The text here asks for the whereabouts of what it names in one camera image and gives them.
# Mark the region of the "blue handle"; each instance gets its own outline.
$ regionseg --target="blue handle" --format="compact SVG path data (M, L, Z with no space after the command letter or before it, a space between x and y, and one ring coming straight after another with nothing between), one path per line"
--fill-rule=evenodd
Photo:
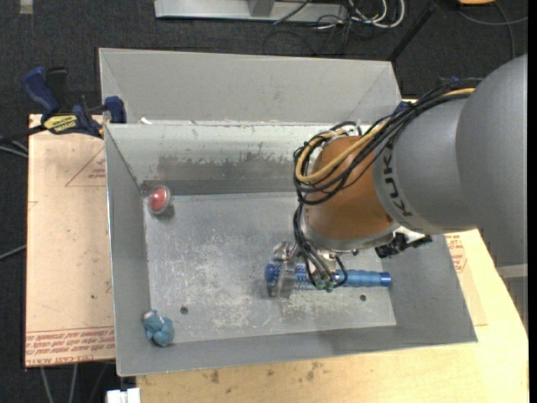
M24 76L23 89L34 102L45 108L47 116L60 109L60 104L44 83L44 67L35 67Z
M265 280L269 284L275 284L278 280L280 265L267 264L265 267ZM302 289L313 288L313 285L308 281L305 264L297 264L295 269L296 287ZM336 270L336 282L343 281L343 272ZM367 270L348 270L347 281L343 286L358 288L362 286L391 286L392 276L388 272L375 272Z

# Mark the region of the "white cable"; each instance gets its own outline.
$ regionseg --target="white cable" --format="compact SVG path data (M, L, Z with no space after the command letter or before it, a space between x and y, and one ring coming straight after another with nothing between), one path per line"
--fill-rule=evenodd
M18 149L11 149L11 148L6 148L5 146L0 146L0 151L5 151L5 152L9 152L10 154L15 154L20 157L28 158L28 154L25 154L24 152L19 151Z
M47 380L47 374L45 373L44 368L41 368L41 379L43 379L44 390L47 393L47 399L49 400L49 403L54 403L52 393L50 392L49 381Z
M75 364L73 368L73 376L70 380L70 390L69 390L69 403L73 403L73 398L75 397L75 385L76 385L76 375L78 374L78 364Z
M12 255L15 255L17 252L24 251L26 249L26 245L19 246L18 248L12 249L11 251L7 251L6 253L3 253L0 255L0 259L6 259L7 257L11 257Z
M358 17L360 17L360 18L352 17L354 21L363 22L366 24L375 24L377 21L381 21L382 19L384 19L386 17L386 14L388 13L388 4L386 3L386 0L381 0L383 3L383 14L380 15L380 17L378 15L375 15L374 17L371 17L371 18L365 16L362 12L360 12L358 8L355 8L353 0L347 0L347 1L351 5L352 10L354 10L354 12L357 13Z
M381 29L392 29L393 27L397 27L399 24L401 24L401 22L403 21L403 18L404 18L404 10L405 10L404 0L399 0L399 4L401 6L401 12L399 14L399 18L394 23L391 23L391 24L375 24L375 25L377 27L380 27Z
M359 23L371 24L371 25L374 25L375 27L379 27L380 29L392 29L393 27L397 27L399 24L401 24L404 18L404 13L405 13L404 0L398 0L399 6L400 6L399 17L390 24L382 24L382 21L386 18L386 15L388 13L388 3L386 2L386 0L382 0L382 4L383 4L382 15L375 16L372 18L366 17L362 12L358 10L358 8L354 8L353 0L347 0L347 1L351 4L352 9L354 10L354 12L356 12L356 14L359 17L359 18L352 17L352 20L359 22Z

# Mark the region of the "cable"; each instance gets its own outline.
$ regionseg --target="cable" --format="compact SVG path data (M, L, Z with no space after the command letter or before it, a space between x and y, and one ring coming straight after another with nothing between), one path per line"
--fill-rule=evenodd
M7 257L11 257L12 255L24 251L25 249L26 245L19 246L18 248L12 249L11 251L7 251L6 253L0 255L0 259L6 259Z
M16 149L7 148L5 146L0 146L0 151L8 152L10 154L18 155L19 157L28 158L28 154L25 154L24 152L20 152Z
M498 2L494 2L494 5L498 9L498 11L502 14L503 19L505 19L505 25L507 25L507 30L509 32L509 40L511 41L511 59L514 60L516 58L516 49L514 47L514 34L513 34L513 27L511 23L508 20L507 14L502 9L502 7L498 4Z
M381 156L384 149L389 144L395 142L398 136L413 119L417 118L426 110L441 105L444 102L469 97L474 92L479 81L481 80L470 78L463 81L450 82L430 90L415 103L409 103L405 107L397 107L392 114L380 118L373 123L366 133L357 137L357 141L340 153L335 159L331 160L328 164L323 165L323 167L312 174L308 173L308 167L310 157L314 150L322 147L324 143L329 142L334 138L348 135L344 128L349 125L355 127L356 124L353 122L339 123L325 132L316 134L294 152L295 175L293 179L299 201L299 205L293 216L295 242L300 248L300 254L305 259L308 279L315 287L317 287L317 280L311 272L310 263L315 266L315 272L321 275L321 279L334 280L335 276L331 274L325 261L311 247L302 232L300 223L304 205L316 205L326 202L341 190L347 189L349 186L356 183L371 165L373 165L378 157ZM358 152L352 159L352 162L347 164L347 167L338 175L334 176L333 174L336 169L338 169L341 164L357 150ZM368 162L365 168L362 169L352 182L347 183L352 172L371 154L373 154L373 158ZM315 200L308 199L307 196L313 193L321 193L322 196L317 197ZM334 258L341 267L341 272L343 273L343 279L333 286L333 288L337 288L347 281L348 274L341 259L338 256L335 256Z
M400 13L399 13L399 16L396 20L388 23L388 24L383 24L383 21L386 19L386 16L388 14L388 3L386 2L386 0L380 0L380 2L382 3L383 5L383 12L381 15L375 15L373 17L367 17L365 16L358 8L357 8L357 5L354 4L353 0L347 0L350 4L350 10L351 12L354 12L357 17L355 16L352 16L352 21L356 21L356 22L359 22L359 23L363 23L363 24L370 24L374 27L379 27L381 29L391 29L391 28L394 28L394 27L397 27L398 25L401 24L401 22L403 21L404 19L404 14L405 14L405 4L404 4L404 0L397 0L397 2L399 3L399 6L400 6Z
M284 23L288 19L293 18L298 12L300 12L303 8L305 8L305 6L311 1L312 0L306 0L305 2L301 3L297 8L295 8L295 10L289 12L287 15L280 18L278 21L274 21L273 25Z
M17 140L13 140L11 143L14 144L15 146L18 146L25 153L28 153L28 148L24 146L23 144L21 144L20 142L18 142Z
M47 380L47 374L45 373L43 367L41 368L41 379L43 380L44 390L47 393L47 399L49 399L49 403L54 403L52 393L50 392L49 381Z
M99 376L97 376L97 380L96 380L95 385L93 386L93 390L91 390L90 398L89 398L89 400L88 400L88 403L92 403L92 402L93 402L93 399L94 399L94 397L95 397L95 394L97 393L97 390L98 390L98 388L99 388L99 385L101 384L102 376L103 376L104 373L106 372L107 367L108 367L108 364L105 363L104 366L103 366L102 369L101 369L101 373L99 373Z
M20 142L18 142L17 140L11 140L9 143L17 146L23 152L28 153L28 148L26 146L24 146L23 144L21 144Z
M73 398L75 397L75 385L76 385L76 376L78 374L78 364L75 364L73 368L73 376L70 380L70 390L69 390L69 403L73 403Z
M520 19L515 19L514 21L510 21L508 19L508 16L507 14L505 13L505 11L503 10L503 8L500 6L500 4L498 2L494 2L494 6L496 7L496 9L500 12L500 14L502 15L503 19L504 19L504 22L502 23L490 23L488 21L482 21L481 19L476 19L476 18L472 18L468 15L466 15L464 12L462 12L461 10L457 11L459 13L459 15L461 15L464 19L467 19L468 21L471 21L473 23L476 23L476 24L480 24L480 25L488 25L488 26L492 26L492 27L502 27L502 26L505 26L508 28L508 32L509 32L509 40L510 40L510 43L511 43L511 58L514 59L516 58L516 49L515 49L515 45L514 45L514 34L513 34L513 29L512 29L512 25L514 24L519 24L519 23L523 23L525 21L528 20L528 16L525 16L523 18L520 18Z
M468 21L472 21L473 23L481 24L481 25L491 25L493 27L496 27L496 26L501 27L503 25L519 24L519 23L523 23L523 22L528 20L528 16L525 16L525 17L523 17L521 19L515 19L514 21L505 21L503 23L489 23L488 21L482 21L481 19L472 18L472 17L466 15L461 10L459 10L457 12L459 13L459 15L461 15L463 18L467 19Z
M379 119L357 142L352 144L343 153L339 154L327 165L308 175L307 168L311 154L316 148L321 147L326 141L340 135L340 132L323 132L317 134L303 147L295 151L295 187L299 202L307 205L315 205L332 198L338 191L346 187L346 182L354 169L360 165L376 148L386 144L386 141L397 135L400 129L409 121L416 118L430 107L456 98L468 97L473 92L476 80L465 80L440 86L425 94L417 103L408 105L403 110L387 117ZM334 171L347 159L350 154L359 152L337 176L331 176ZM306 198L312 193L322 193L323 196L315 200Z

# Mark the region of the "metal stand leg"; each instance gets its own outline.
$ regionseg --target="metal stand leg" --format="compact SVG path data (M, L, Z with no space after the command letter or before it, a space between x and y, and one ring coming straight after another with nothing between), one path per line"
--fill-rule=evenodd
M156 18L209 18L277 21L296 9L300 2L277 0L156 0ZM316 22L328 15L344 17L339 4L309 3L292 20Z

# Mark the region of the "cardboard sheet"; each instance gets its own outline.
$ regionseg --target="cardboard sheet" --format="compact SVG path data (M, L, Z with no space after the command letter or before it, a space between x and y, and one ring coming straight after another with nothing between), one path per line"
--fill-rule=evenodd
M114 358L107 222L102 140L31 136L27 367Z

